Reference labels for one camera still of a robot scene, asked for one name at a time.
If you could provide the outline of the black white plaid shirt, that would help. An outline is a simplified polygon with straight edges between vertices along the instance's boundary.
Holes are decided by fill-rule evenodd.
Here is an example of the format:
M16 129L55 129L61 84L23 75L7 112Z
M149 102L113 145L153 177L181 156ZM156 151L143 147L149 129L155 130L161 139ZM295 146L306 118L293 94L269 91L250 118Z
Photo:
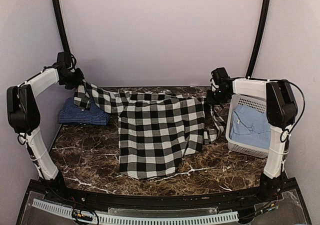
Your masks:
M183 157L214 143L226 125L210 106L213 128L207 129L206 99L168 90L113 92L83 81L73 102L83 110L96 105L117 115L119 171L138 180L173 175Z

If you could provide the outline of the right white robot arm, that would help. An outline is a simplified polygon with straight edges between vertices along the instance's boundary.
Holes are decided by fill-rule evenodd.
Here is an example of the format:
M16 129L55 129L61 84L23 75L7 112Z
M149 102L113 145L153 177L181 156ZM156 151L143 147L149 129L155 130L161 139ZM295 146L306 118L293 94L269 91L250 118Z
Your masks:
M260 176L255 198L260 202L270 200L284 182L285 161L289 152L290 135L301 119L292 90L293 83L286 80L230 78L228 75L213 75L207 102L220 105L233 95L260 99L266 102L266 118L270 125L270 145L267 161Z

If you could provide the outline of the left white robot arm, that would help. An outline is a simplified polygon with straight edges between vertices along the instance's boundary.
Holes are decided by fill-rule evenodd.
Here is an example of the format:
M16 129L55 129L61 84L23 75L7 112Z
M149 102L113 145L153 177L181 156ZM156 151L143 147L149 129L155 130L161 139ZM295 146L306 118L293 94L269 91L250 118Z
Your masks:
M40 122L41 114L36 98L55 84L72 90L81 84L84 75L80 68L67 68L62 63L45 67L41 72L6 91L7 119L17 140L25 146L30 160L44 181L63 181L58 167L52 161L44 143Z

